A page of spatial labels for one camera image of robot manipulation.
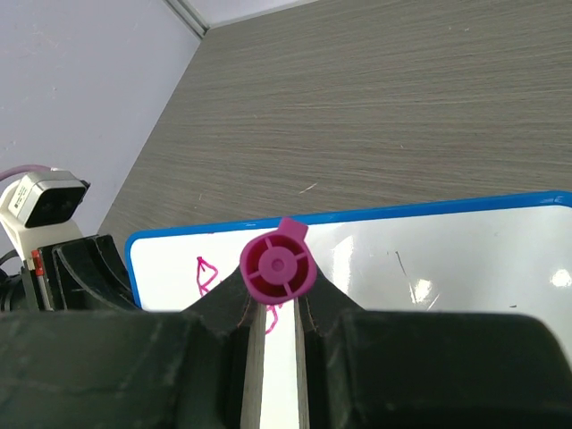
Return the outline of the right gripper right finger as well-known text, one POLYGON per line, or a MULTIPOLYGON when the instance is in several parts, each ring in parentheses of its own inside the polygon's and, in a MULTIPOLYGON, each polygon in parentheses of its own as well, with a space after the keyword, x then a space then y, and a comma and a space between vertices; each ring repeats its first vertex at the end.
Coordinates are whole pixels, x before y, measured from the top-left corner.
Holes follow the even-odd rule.
POLYGON ((571 369, 527 315, 367 310, 319 275, 296 303, 306 428, 568 428, 571 369))

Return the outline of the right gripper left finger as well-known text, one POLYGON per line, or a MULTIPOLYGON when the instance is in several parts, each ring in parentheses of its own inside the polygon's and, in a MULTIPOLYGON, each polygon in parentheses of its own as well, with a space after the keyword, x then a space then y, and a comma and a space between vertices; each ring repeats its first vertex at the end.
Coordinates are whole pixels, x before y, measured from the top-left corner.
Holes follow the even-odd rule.
POLYGON ((255 428, 264 312, 232 274, 181 312, 1 316, 4 428, 255 428))

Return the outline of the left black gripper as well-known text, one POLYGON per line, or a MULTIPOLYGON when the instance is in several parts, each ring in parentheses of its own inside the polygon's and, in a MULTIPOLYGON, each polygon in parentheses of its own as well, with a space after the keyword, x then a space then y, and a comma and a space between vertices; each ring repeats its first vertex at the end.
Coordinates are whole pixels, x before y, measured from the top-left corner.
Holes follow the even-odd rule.
MULTIPOLYGON (((1 312, 55 311, 39 250, 31 251, 17 274, 1 269, 1 312)), ((129 276, 110 235, 67 241, 52 248, 55 278, 66 310, 134 310, 129 276)))

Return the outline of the white marker magenta cap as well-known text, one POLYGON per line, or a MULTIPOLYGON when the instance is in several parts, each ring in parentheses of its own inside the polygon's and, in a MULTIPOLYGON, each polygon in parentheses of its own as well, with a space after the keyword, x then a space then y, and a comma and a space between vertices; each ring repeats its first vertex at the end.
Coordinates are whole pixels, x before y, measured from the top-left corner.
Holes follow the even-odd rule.
POLYGON ((240 274, 257 302, 274 306, 314 286, 317 266, 305 242, 308 226, 284 217, 278 227, 252 239, 240 253, 240 274))

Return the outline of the blue framed whiteboard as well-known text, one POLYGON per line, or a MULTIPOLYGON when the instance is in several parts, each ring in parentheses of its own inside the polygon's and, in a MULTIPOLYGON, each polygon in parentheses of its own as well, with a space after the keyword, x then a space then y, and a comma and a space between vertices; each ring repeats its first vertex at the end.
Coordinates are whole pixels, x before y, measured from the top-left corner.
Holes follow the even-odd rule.
MULTIPOLYGON (((552 332, 571 369, 569 192, 291 219, 308 226, 305 242, 317 266, 316 280, 323 275, 362 308, 527 315, 552 332)), ((239 269, 242 249, 280 221, 134 233, 125 256, 136 303, 146 311, 181 311, 234 273, 245 286, 239 269)), ((262 397, 255 428, 306 428, 299 413, 297 300, 274 306, 255 300, 264 312, 262 397)))

